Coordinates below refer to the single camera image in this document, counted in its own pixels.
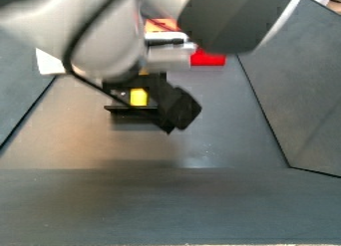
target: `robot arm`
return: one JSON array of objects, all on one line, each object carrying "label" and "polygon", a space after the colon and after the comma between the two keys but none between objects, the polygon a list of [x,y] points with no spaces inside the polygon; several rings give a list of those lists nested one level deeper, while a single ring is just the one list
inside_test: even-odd
[{"label": "robot arm", "polygon": [[[16,1],[0,8],[0,27],[63,59],[75,32],[106,1]],[[94,22],[72,57],[80,75],[111,78],[147,63],[143,1],[177,19],[209,52],[229,54],[250,51],[269,39],[266,34],[273,25],[279,28],[274,23],[293,0],[118,0]]]},{"label": "robot arm", "polygon": [[[147,68],[177,60],[177,45],[163,45],[144,33],[142,2],[177,19],[190,40],[209,52],[241,53],[255,49],[282,27],[300,0],[23,0],[3,4],[0,27],[63,60],[67,71],[124,103],[84,77],[118,83]],[[186,41],[179,33],[178,39]],[[162,44],[162,48],[150,43]],[[193,50],[182,44],[181,49]],[[185,129],[201,111],[189,93],[167,83],[154,88],[162,111],[160,128]]]}]

